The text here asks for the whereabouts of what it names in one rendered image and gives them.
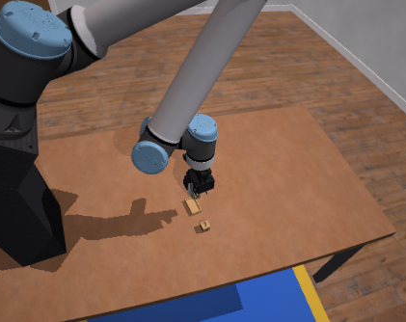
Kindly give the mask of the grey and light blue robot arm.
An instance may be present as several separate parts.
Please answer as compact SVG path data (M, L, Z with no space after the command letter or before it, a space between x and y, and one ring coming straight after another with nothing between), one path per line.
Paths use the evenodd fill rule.
M57 15L25 1L6 3L0 11L0 140L30 132L51 80L86 68L104 58L108 46L204 1L100 0ZM186 150L183 160L194 170L213 165L217 123L196 113L266 2L218 1L154 115L141 124L131 152L139 171L161 173L175 149Z

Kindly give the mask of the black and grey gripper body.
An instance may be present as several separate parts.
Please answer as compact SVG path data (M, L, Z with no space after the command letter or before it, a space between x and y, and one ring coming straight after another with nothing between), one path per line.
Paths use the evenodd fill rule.
M212 171L210 168L204 171L197 171L191 168L186 172L186 175L188 175L188 180L190 182L194 182L194 184L192 183L193 189L196 186L196 191L193 190L196 196L197 194L214 189L215 179L213 178L211 173ZM190 180L190 178L192 178L192 181Z

